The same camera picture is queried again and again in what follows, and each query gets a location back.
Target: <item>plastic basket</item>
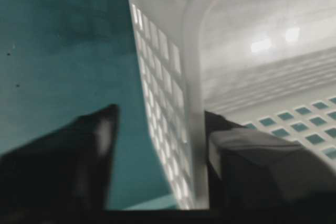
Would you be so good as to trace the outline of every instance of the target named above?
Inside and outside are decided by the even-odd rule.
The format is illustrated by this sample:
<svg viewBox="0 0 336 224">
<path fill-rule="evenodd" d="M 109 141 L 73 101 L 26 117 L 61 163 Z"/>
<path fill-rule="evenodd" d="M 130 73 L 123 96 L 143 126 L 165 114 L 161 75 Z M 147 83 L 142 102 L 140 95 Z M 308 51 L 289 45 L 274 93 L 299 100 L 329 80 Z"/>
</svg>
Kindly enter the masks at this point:
<svg viewBox="0 0 336 224">
<path fill-rule="evenodd" d="M 334 167 L 336 0 L 129 0 L 150 136 L 182 209 L 208 206 L 204 110 Z"/>
</svg>

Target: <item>teal surface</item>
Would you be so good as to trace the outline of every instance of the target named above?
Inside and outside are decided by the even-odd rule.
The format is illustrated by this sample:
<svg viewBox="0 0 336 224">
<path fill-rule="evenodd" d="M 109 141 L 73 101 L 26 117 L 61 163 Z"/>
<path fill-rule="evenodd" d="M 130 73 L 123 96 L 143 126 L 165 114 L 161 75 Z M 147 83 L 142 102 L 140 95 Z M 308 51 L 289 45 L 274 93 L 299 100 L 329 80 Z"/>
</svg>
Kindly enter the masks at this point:
<svg viewBox="0 0 336 224">
<path fill-rule="evenodd" d="M 128 0 L 0 2 L 0 153 L 116 103 L 107 208 L 168 195 L 147 132 Z"/>
</svg>

